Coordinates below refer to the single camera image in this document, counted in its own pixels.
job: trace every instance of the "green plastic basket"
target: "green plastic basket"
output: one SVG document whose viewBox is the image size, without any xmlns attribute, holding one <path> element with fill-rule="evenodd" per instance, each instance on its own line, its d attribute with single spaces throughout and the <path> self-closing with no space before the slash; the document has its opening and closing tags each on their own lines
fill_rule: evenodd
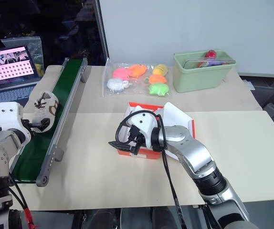
<svg viewBox="0 0 274 229">
<path fill-rule="evenodd" d="M 225 51 L 215 50 L 217 59 L 231 59 Z M 174 54 L 173 85 L 177 92 L 190 92 L 206 88 L 217 87 L 223 78 L 236 64 L 217 65 L 210 67 L 196 68 L 198 62 L 187 60 L 204 57 L 208 50 L 183 52 Z"/>
</svg>

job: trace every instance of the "black wire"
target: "black wire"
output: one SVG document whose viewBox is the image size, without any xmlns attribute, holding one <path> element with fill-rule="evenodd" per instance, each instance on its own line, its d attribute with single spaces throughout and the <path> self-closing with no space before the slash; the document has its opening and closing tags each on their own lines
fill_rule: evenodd
<svg viewBox="0 0 274 229">
<path fill-rule="evenodd" d="M 165 149 L 167 149 L 167 139 L 166 139 L 166 132 L 165 132 L 165 127 L 164 127 L 164 124 L 162 122 L 162 117 L 161 115 L 159 114 L 155 114 L 154 112 L 152 111 L 148 111 L 148 110 L 141 110 L 141 111 L 136 111 L 136 112 L 133 112 L 131 114 L 129 114 L 127 117 L 125 117 L 122 122 L 120 123 L 120 125 L 118 126 L 117 130 L 116 130 L 116 141 L 120 144 L 128 144 L 130 143 L 131 141 L 128 140 L 126 142 L 120 142 L 119 141 L 119 133 L 120 133 L 120 130 L 121 128 L 126 125 L 126 122 L 128 119 L 130 119 L 131 117 L 133 117 L 134 115 L 137 115 L 137 114 L 140 114 L 140 113 L 149 113 L 151 115 L 153 115 L 155 118 L 158 117 L 158 120 L 157 120 L 157 124 L 158 124 L 158 127 L 161 128 L 162 130 L 162 135 L 163 135 L 163 146 L 162 146 L 162 160 L 163 160 L 163 163 L 164 163 L 164 167 L 165 167 L 165 171 L 167 173 L 167 176 L 168 176 L 168 179 L 169 179 L 169 183 L 170 183 L 170 186 L 171 186 L 171 191 L 172 191 L 172 195 L 173 195 L 173 199 L 174 199 L 174 203 L 175 203 L 175 207 L 176 207 L 176 211 L 177 211 L 177 214 L 178 214 L 178 217 L 179 217 L 179 221 L 180 221 L 180 225 L 181 225 L 181 228 L 182 229 L 187 229 L 187 226 L 186 226 L 186 223 L 185 223 L 185 220 L 184 220 L 184 217 L 183 217 L 183 213 L 182 213 L 182 210 L 181 210 L 181 207 L 180 207 L 180 204 L 179 204 L 179 200 L 178 200 L 178 197 L 176 195 L 176 192 L 175 192 L 175 189 L 173 187 L 173 183 L 171 181 L 171 176 L 170 176 L 170 171 L 169 171 L 169 167 L 168 167 L 168 161 L 167 161 L 167 156 L 166 156 L 166 151 Z"/>
<path fill-rule="evenodd" d="M 116 134 L 115 134 L 115 139 L 116 141 L 119 143 L 119 144 L 122 144 L 122 145 L 127 145 L 128 143 L 131 142 L 131 140 L 128 140 L 126 142 L 121 142 L 119 141 L 119 133 L 120 133 L 120 130 L 123 126 L 126 126 L 126 122 L 128 119 L 130 119 L 131 117 L 137 115 L 137 114 L 140 114 L 140 113 L 149 113 L 151 115 L 153 115 L 154 117 L 158 117 L 154 112 L 152 111 L 147 111 L 147 110 L 141 110 L 141 111 L 136 111 L 136 112 L 133 112 L 133 113 L 130 113 L 127 117 L 125 117 L 122 122 L 120 123 L 120 125 L 118 126 L 117 130 L 116 130 Z"/>
<path fill-rule="evenodd" d="M 165 171 L 166 171 L 166 174 L 169 179 L 170 186 L 171 186 L 171 191 L 172 191 L 172 195 L 173 195 L 173 199 L 174 199 L 174 203 L 175 203 L 175 208 L 177 211 L 177 215 L 179 217 L 179 222 L 180 222 L 181 228 L 187 229 L 187 226 L 186 226 L 186 223 L 184 220 L 184 216 L 181 211 L 180 204 L 179 204 L 179 200 L 178 200 L 178 197 L 176 195 L 175 189 L 174 189 L 172 181 L 171 181 L 171 176 L 170 176 L 170 172 L 169 172 L 168 161 L 167 161 L 167 156 L 166 156 L 165 150 L 162 151 L 162 160 L 163 160 Z"/>
<path fill-rule="evenodd" d="M 206 210 L 205 210 L 205 206 L 202 207 L 202 211 L 203 211 L 203 215 L 204 215 L 204 218 L 205 218 L 207 229 L 211 229 L 209 219 L 208 219 L 208 216 L 207 216 L 207 213 L 206 213 Z"/>
<path fill-rule="evenodd" d="M 21 199 L 19 199 L 18 195 L 11 188 L 9 188 L 9 192 L 17 199 L 17 201 L 21 205 L 22 209 L 25 209 L 26 207 L 23 204 L 23 202 L 21 201 Z"/>
<path fill-rule="evenodd" d="M 21 189 L 20 189 L 19 186 L 17 185 L 15 179 L 12 177 L 12 174 L 9 173 L 9 175 L 10 175 L 10 179 L 11 179 L 12 183 L 15 185 L 15 187 L 16 187 L 16 189 L 17 189 L 17 191 L 18 191 L 18 193 L 19 193 L 19 195 L 20 195 L 20 197 L 21 197 L 21 199 L 22 199 L 23 205 L 25 206 L 25 208 L 27 208 L 28 205 L 27 205 L 27 202 L 26 202 L 26 200 L 25 200 L 25 198 L 24 198 L 24 196 L 23 196 L 23 194 L 22 194 L 22 192 L 21 192 Z"/>
</svg>

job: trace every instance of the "yellow toy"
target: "yellow toy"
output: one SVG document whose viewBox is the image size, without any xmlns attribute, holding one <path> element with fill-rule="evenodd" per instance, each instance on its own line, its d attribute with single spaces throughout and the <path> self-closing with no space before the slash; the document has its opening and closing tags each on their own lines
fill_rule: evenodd
<svg viewBox="0 0 274 229">
<path fill-rule="evenodd" d="M 155 75 L 166 75 L 168 72 L 168 67 L 164 64 L 159 64 L 153 69 L 153 74 Z"/>
</svg>

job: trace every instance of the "laptop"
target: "laptop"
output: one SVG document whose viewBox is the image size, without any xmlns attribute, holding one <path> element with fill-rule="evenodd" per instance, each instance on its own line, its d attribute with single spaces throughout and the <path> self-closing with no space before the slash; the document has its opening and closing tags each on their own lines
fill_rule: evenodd
<svg viewBox="0 0 274 229">
<path fill-rule="evenodd" d="M 0 103 L 25 106 L 40 79 L 27 46 L 0 50 Z"/>
</svg>

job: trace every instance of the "plastic bag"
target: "plastic bag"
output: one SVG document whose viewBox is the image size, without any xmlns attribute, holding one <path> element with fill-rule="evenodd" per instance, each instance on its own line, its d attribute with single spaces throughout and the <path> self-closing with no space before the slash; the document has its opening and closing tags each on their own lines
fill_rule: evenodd
<svg viewBox="0 0 274 229">
<path fill-rule="evenodd" d="M 42 41 L 40 37 L 14 37 L 8 39 L 1 39 L 1 42 L 7 48 L 26 45 L 32 60 L 36 66 L 37 72 L 40 76 L 44 75 Z"/>
<path fill-rule="evenodd" d="M 117 94 L 150 94 L 166 96 L 169 94 L 170 73 L 153 75 L 153 70 L 158 64 L 144 63 L 112 63 L 108 58 L 102 76 L 102 96 Z M 135 72 L 130 69 L 146 67 L 144 74 L 131 77 Z"/>
</svg>

